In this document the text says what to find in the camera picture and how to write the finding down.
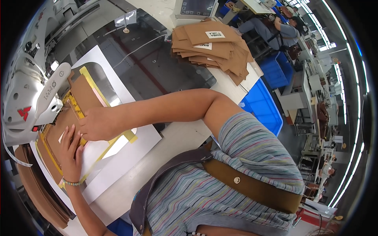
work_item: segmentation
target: white table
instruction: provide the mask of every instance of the white table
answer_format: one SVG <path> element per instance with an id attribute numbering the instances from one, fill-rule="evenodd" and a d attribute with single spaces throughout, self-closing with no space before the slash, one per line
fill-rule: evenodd
<path id="1" fill-rule="evenodd" d="M 173 23 L 169 16 L 174 9 L 174 0 L 158 2 L 154 0 L 128 0 L 128 2 L 136 8 L 142 8 L 168 30 L 172 30 Z M 249 63 L 247 69 L 249 75 L 241 83 L 242 87 L 236 86 L 230 77 L 221 70 L 209 68 L 209 71 L 217 80 L 217 83 L 211 89 L 223 93 L 235 103 L 239 103 L 259 79 Z M 211 132 L 203 121 L 199 120 L 196 122 L 173 122 L 163 130 L 162 135 L 164 138 L 141 161 L 90 204 L 92 210 L 105 225 L 112 223 L 130 209 L 135 194 L 162 165 L 177 154 L 198 148 L 211 135 Z M 51 179 L 49 180 L 51 186 L 57 187 L 52 178 L 48 178 L 50 175 L 42 162 L 39 165 L 44 169 L 46 178 Z M 67 202 L 67 196 L 60 197 L 64 202 Z M 58 230 L 61 234 L 68 236 L 87 235 L 77 217 L 70 220 L 65 229 Z"/>
<path id="2" fill-rule="evenodd" d="M 275 12 L 271 9 L 266 7 L 264 4 L 260 3 L 257 0 L 239 0 L 235 3 L 235 6 L 239 9 L 243 9 L 244 6 L 248 7 L 255 15 L 261 14 L 275 14 Z M 228 11 L 228 13 L 223 17 L 222 22 L 224 24 L 228 24 L 235 16 L 237 12 L 233 12 L 232 10 Z"/>

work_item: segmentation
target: bracelet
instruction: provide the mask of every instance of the bracelet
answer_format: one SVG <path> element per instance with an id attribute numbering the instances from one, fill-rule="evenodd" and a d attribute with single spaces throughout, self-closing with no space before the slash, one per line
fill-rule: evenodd
<path id="1" fill-rule="evenodd" d="M 78 186 L 78 185 L 81 185 L 80 182 L 78 182 L 78 183 L 71 183 L 71 182 L 68 182 L 67 180 L 65 180 L 64 178 L 62 178 L 62 180 L 63 180 L 63 183 L 64 183 L 64 184 L 68 184 L 68 185 L 72 185 L 72 186 Z"/>

